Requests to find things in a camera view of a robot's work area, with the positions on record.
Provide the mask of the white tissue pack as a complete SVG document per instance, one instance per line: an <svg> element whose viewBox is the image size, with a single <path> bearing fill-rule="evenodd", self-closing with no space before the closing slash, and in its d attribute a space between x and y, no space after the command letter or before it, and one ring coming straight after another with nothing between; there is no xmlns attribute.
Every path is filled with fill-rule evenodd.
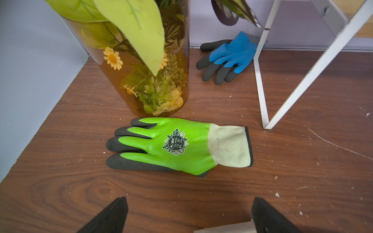
<svg viewBox="0 0 373 233"><path fill-rule="evenodd" d="M257 233L253 221L204 228L193 231L194 233Z"/></svg>

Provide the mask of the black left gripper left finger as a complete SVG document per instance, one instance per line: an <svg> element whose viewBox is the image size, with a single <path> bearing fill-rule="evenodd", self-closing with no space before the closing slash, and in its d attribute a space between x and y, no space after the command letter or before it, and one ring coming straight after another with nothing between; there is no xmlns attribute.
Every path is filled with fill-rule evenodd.
<svg viewBox="0 0 373 233"><path fill-rule="evenodd" d="M126 198L116 198L78 233L122 233L128 210Z"/></svg>

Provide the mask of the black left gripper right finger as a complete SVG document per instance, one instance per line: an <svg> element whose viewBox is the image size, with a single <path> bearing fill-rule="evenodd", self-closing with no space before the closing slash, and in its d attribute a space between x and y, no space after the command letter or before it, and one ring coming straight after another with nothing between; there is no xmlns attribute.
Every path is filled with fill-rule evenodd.
<svg viewBox="0 0 373 233"><path fill-rule="evenodd" d="M257 233L302 233L263 198L255 197L252 217Z"/></svg>

